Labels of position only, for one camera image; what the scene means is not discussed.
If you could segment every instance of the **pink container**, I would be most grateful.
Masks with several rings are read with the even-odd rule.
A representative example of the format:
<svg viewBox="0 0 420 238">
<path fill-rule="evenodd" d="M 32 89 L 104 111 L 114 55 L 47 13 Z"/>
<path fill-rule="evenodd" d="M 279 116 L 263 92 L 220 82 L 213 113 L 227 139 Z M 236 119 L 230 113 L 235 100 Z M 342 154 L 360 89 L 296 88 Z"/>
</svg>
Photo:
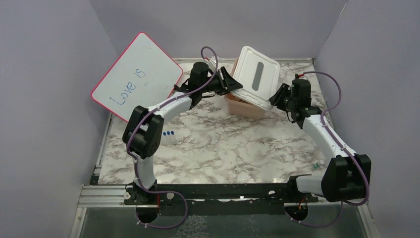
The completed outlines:
<svg viewBox="0 0 420 238">
<path fill-rule="evenodd" d="M 264 117 L 265 111 L 249 104 L 232 94 L 226 94 L 224 99 L 227 101 L 227 111 L 229 114 L 259 120 Z"/>
</svg>

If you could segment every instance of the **plastic container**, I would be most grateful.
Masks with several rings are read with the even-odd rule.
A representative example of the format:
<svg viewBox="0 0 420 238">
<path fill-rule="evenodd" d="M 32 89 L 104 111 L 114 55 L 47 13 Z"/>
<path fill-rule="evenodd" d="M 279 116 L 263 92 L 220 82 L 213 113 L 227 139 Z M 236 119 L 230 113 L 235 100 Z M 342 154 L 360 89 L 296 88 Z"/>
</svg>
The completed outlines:
<svg viewBox="0 0 420 238">
<path fill-rule="evenodd" d="M 239 56 L 233 78 L 244 87 L 232 91 L 232 95 L 263 110 L 273 108 L 269 99 L 276 93 L 280 64 L 244 46 Z"/>
<path fill-rule="evenodd" d="M 238 63 L 238 58 L 236 58 L 233 69 L 232 69 L 232 75 L 235 72 L 236 65 Z M 224 96 L 224 99 L 227 102 L 227 112 L 232 115 L 237 115 L 241 117 L 251 118 L 254 120 L 259 120 L 264 117 L 265 110 L 262 110 L 252 104 L 249 104 L 245 102 L 244 100 L 241 100 L 232 94 L 226 94 Z"/>
</svg>

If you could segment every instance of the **lavender wall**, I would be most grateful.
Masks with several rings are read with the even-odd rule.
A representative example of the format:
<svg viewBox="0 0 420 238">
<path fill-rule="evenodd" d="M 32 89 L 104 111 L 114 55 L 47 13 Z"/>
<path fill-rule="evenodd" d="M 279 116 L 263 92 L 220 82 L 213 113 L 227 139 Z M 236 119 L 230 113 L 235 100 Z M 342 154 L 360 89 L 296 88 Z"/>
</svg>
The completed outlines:
<svg viewBox="0 0 420 238">
<path fill-rule="evenodd" d="M 234 58 L 249 45 L 273 58 L 316 57 L 347 0 L 90 0 L 118 54 L 139 31 L 170 56 L 204 45 Z"/>
<path fill-rule="evenodd" d="M 349 0 L 315 61 L 336 76 L 337 132 L 372 160 L 370 208 L 381 237 L 420 232 L 420 1 Z M 320 78 L 331 106 L 337 89 Z"/>
<path fill-rule="evenodd" d="M 107 112 L 90 91 L 116 59 L 87 0 L 0 1 L 0 237 L 67 237 Z"/>
</svg>

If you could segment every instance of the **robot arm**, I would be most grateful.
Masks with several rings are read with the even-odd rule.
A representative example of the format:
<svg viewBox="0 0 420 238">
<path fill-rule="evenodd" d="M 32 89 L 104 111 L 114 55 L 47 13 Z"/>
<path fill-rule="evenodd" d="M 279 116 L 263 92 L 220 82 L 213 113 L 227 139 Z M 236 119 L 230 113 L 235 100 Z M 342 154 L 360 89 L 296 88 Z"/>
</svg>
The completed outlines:
<svg viewBox="0 0 420 238">
<path fill-rule="evenodd" d="M 299 79 L 299 75 L 295 74 L 292 85 L 283 83 L 270 98 L 270 102 L 278 109 L 291 114 L 292 123 L 296 123 L 314 140 L 328 162 L 322 176 L 291 177 L 289 184 L 292 189 L 296 188 L 295 193 L 313 193 L 325 197 L 330 202 L 364 198 L 365 183 L 350 156 L 356 159 L 368 183 L 370 158 L 367 155 L 358 155 L 347 147 L 334 130 L 326 130 L 325 127 L 330 127 L 326 118 L 318 107 L 311 106 L 309 81 Z"/>
<path fill-rule="evenodd" d="M 176 92 L 170 98 L 155 106 L 148 108 L 137 106 L 134 109 L 123 134 L 123 141 L 126 144 L 141 119 L 152 109 L 158 108 L 155 113 L 146 119 L 134 135 L 130 145 L 131 151 L 137 157 L 135 166 L 140 178 L 134 179 L 137 186 L 149 189 L 156 183 L 153 172 L 153 154 L 160 145 L 165 121 L 171 121 L 175 116 L 193 108 L 202 99 L 203 93 L 213 91 L 218 95 L 225 95 L 232 90 L 242 88 L 242 85 L 229 75 L 225 67 L 221 67 L 206 87 L 186 97 L 185 94 L 200 88 L 210 79 L 208 77 L 209 73 L 213 74 L 213 71 L 207 63 L 196 62 L 191 70 L 190 78 L 181 87 L 175 85 Z"/>
<path fill-rule="evenodd" d="M 146 189 L 151 188 L 156 183 L 153 173 L 153 154 L 159 147 L 164 122 L 194 107 L 201 100 L 203 93 L 214 91 L 218 95 L 224 95 L 242 88 L 242 85 L 236 82 L 222 67 L 217 72 L 217 76 L 205 88 L 188 97 L 180 97 L 203 85 L 209 79 L 209 72 L 212 73 L 206 63 L 197 62 L 194 64 L 187 82 L 181 87 L 175 86 L 177 92 L 171 98 L 148 109 L 141 106 L 134 109 L 123 135 L 124 143 L 128 142 L 134 128 L 149 113 L 149 110 L 159 107 L 158 111 L 147 118 L 140 130 L 134 135 L 131 143 L 131 151 L 138 155 L 136 166 L 140 181 Z M 330 202 L 363 198 L 366 194 L 366 188 L 361 174 L 357 171 L 348 154 L 341 150 L 341 146 L 324 128 L 321 122 L 321 110 L 318 107 L 311 106 L 311 85 L 309 81 L 299 79 L 296 75 L 292 86 L 281 85 L 277 93 L 270 98 L 270 102 L 278 109 L 291 114 L 293 122 L 296 122 L 301 129 L 308 133 L 328 162 L 326 172 L 322 176 L 301 175 L 290 177 L 287 183 L 290 196 L 302 197 L 304 193 L 313 193 L 325 197 Z M 343 140 L 334 131 L 332 133 L 337 141 L 344 145 Z M 346 149 L 356 158 L 369 181 L 369 157 L 358 155 L 351 148 L 347 147 Z M 135 183 L 140 186 L 138 179 L 135 179 Z"/>
</svg>

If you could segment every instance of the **white marble table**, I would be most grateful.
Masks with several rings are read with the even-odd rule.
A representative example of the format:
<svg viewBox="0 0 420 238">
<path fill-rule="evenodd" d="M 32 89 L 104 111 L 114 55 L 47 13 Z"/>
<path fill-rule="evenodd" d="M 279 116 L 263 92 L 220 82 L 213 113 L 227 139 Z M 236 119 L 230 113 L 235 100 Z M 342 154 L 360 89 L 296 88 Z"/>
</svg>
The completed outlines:
<svg viewBox="0 0 420 238">
<path fill-rule="evenodd" d="M 184 69 L 181 82 L 189 77 L 191 62 L 179 62 Z M 221 64 L 230 72 L 232 61 Z M 280 62 L 282 82 L 290 84 L 295 73 L 313 70 L 312 62 Z M 313 105 L 325 108 L 315 75 L 308 75 Z M 324 159 L 312 139 L 284 112 L 273 109 L 261 120 L 229 115 L 224 97 L 203 99 L 195 108 L 164 126 L 179 137 L 179 144 L 160 146 L 155 153 L 155 175 L 159 183 L 257 183 L 287 182 L 292 175 L 322 174 L 314 169 Z M 125 152 L 122 134 L 126 123 L 112 118 L 106 142 L 99 184 L 127 184 L 134 167 Z"/>
</svg>

